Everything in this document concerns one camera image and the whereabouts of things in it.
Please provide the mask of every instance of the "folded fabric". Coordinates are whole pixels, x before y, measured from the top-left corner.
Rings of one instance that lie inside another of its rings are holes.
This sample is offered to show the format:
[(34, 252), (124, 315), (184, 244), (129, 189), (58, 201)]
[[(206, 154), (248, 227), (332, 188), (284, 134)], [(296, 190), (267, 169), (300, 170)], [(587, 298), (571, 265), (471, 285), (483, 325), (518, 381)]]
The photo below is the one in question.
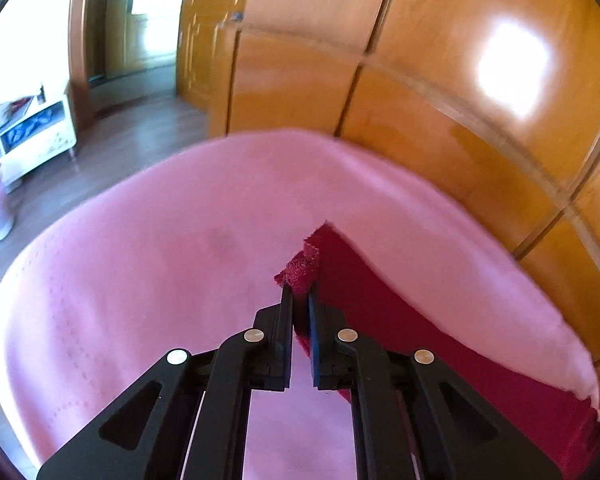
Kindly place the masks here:
[[(350, 327), (387, 350), (408, 354), (426, 348), (439, 356), (554, 460), (565, 479), (577, 478), (600, 449), (600, 423), (590, 402), (513, 372), (437, 329), (328, 224), (276, 276), (297, 295), (307, 293), (314, 280), (323, 303), (342, 309)], [(301, 329), (297, 334), (308, 353), (306, 335)]]

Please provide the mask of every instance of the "silver pin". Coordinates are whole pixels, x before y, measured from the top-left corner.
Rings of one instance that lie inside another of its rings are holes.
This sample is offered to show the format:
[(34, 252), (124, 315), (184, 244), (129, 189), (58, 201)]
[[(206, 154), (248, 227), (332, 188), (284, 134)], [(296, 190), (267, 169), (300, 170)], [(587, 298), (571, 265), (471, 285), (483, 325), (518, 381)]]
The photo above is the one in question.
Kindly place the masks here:
[(430, 365), (435, 359), (429, 350), (418, 350), (413, 356), (421, 365)]
[(264, 332), (262, 330), (258, 330), (257, 328), (252, 328), (244, 333), (244, 338), (249, 343), (257, 343), (258, 341), (262, 341), (264, 339)]
[(171, 350), (167, 354), (167, 362), (170, 365), (181, 365), (184, 361), (189, 358), (184, 350)]
[(338, 332), (338, 339), (345, 343), (353, 343), (356, 339), (358, 339), (358, 332), (351, 328), (343, 328)]

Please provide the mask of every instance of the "pink bedsheet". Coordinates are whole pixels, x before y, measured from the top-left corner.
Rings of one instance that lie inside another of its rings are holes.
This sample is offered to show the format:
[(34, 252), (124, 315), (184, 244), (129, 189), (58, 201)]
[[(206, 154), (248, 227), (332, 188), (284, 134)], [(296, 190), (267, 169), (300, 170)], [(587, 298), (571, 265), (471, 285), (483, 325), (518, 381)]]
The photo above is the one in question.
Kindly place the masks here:
[[(586, 348), (459, 205), (371, 153), (280, 130), (174, 156), (14, 261), (0, 284), (0, 403), (33, 462), (169, 349), (206, 351), (249, 327), (325, 220), (444, 332), (598, 406)], [(254, 393), (244, 477), (355, 478), (348, 404), (311, 388), (298, 346), (292, 367), (289, 392)]]

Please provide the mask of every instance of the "door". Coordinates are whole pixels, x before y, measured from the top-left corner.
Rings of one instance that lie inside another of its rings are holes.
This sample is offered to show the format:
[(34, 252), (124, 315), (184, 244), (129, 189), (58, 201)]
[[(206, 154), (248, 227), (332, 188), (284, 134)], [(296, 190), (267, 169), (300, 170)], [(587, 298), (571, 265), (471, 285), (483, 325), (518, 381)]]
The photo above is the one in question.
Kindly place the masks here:
[(106, 75), (174, 64), (182, 0), (108, 0)]
[(216, 27), (240, 19), (246, 0), (183, 0), (178, 37), (176, 85), (178, 94), (205, 110), (211, 84)]

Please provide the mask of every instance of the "white wall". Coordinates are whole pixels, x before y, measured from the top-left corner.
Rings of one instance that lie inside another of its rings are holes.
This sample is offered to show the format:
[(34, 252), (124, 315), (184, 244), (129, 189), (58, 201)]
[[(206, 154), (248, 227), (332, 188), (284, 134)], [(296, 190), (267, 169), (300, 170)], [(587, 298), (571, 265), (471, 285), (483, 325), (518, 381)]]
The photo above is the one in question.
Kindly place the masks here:
[(70, 0), (9, 0), (0, 12), (0, 102), (62, 95), (69, 80)]

